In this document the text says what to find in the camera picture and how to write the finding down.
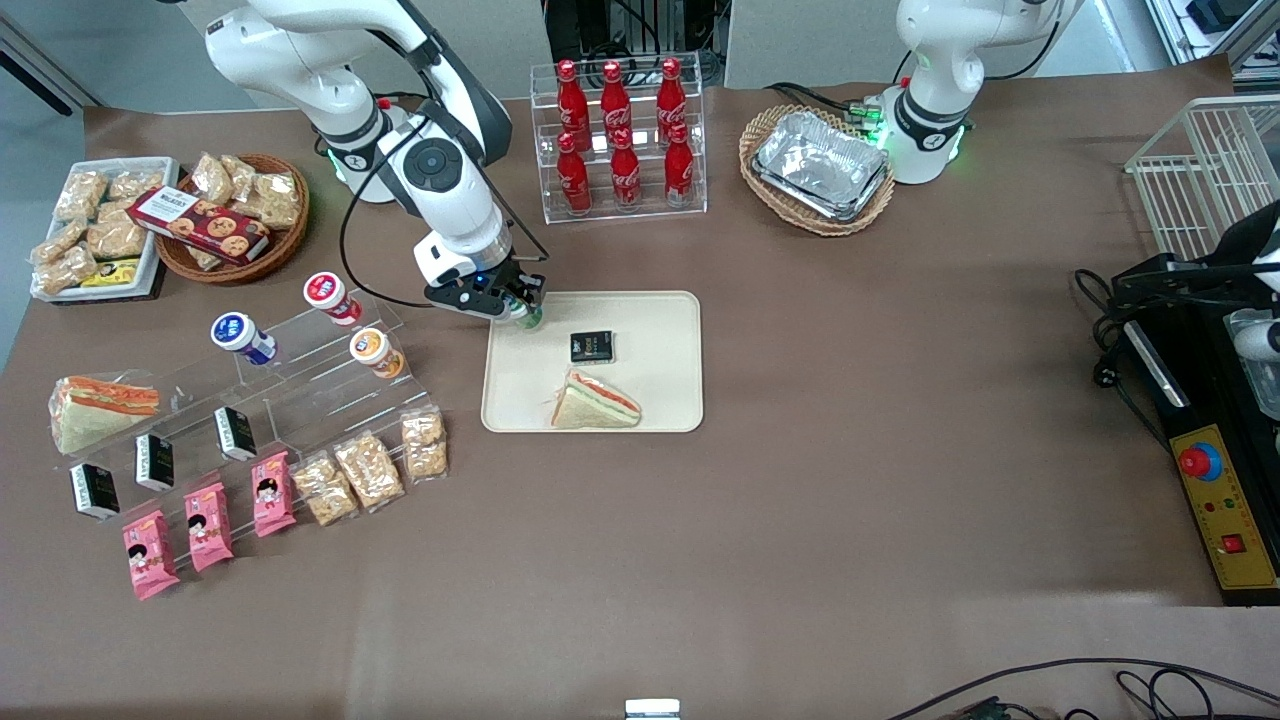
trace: floor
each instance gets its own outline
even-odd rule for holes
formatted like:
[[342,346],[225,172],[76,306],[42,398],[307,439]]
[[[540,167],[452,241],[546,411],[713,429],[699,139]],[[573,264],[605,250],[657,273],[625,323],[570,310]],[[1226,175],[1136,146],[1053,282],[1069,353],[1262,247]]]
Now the floor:
[[[202,54],[200,36],[173,5],[60,0],[58,12],[49,13],[45,3],[0,0],[0,12],[108,105],[141,111],[255,106],[248,95],[216,74]],[[1085,0],[1037,74],[1133,72],[1166,64],[1142,3]],[[27,252],[44,240],[49,208],[67,168],[84,158],[84,143],[78,115],[58,115],[6,73],[0,73],[0,108],[5,109],[0,117],[3,365],[28,301]]]

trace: sandwich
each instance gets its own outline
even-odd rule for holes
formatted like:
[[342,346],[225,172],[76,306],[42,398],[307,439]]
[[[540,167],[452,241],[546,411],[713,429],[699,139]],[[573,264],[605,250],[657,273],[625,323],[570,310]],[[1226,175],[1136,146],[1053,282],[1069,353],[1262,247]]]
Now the sandwich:
[[58,451],[70,455],[129,429],[159,407],[160,393],[152,388],[72,375],[54,388],[49,418]]
[[552,414],[552,427],[634,428],[640,423],[640,405],[600,380],[570,370],[559,401]]

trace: pink snack package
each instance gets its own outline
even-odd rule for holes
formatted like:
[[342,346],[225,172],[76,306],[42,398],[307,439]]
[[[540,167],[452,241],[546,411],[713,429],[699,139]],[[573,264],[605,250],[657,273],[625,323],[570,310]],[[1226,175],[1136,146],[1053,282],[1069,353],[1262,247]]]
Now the pink snack package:
[[124,527],[133,594],[146,600],[178,582],[169,548],[169,525],[159,510]]
[[187,539],[191,564],[200,573],[219,560],[234,557],[232,524],[227,518],[227,492],[223,483],[202,487],[186,497]]
[[253,532],[257,537],[283,530],[297,523],[293,519],[293,486],[284,461],[288,451],[276,452],[253,465]]

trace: white wire rack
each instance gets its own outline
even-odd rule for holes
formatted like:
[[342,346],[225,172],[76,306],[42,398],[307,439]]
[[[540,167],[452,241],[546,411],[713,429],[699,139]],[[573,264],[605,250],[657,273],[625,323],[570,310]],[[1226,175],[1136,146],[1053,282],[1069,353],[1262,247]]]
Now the white wire rack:
[[1267,154],[1280,151],[1280,95],[1192,100],[1125,163],[1156,246],[1184,260],[1280,197]]

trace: table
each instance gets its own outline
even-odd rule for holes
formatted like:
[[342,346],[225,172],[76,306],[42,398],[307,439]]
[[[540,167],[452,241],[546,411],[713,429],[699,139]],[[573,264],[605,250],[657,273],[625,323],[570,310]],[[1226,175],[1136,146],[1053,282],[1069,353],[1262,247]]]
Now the table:
[[[145,603],[118,534],[77,516],[50,470],[52,382],[195,361],[227,309],[266,324],[300,311],[302,279],[338,266],[347,191],[294,113],[90,110],[92,158],[288,158],[311,182],[314,229],[253,286],[172,277],[154,302],[32,305],[0,379],[0,707],[550,719],[671,696],[699,720],[876,719],[1073,655],[1274,687],[1280,610],[1217,606],[1166,455],[1089,380],[1093,311],[1069,290],[1074,268],[1111,274],[1151,252],[1120,164],[1187,100],[1229,92],[1219,60],[989,83],[946,174],[899,187],[847,240],[783,224],[739,177],[737,136],[780,101],[771,92],[708,94],[705,217],[552,228],[536,222],[527,106],[512,102],[513,150],[493,176],[553,251],[552,288],[701,300],[703,425],[488,433],[485,325],[406,311],[453,477],[375,516],[264,541]],[[407,258],[422,233],[396,208],[361,208],[356,272],[419,297]],[[989,689],[1103,717],[1124,707],[1105,669]],[[1258,710],[1215,694],[1220,712]]]

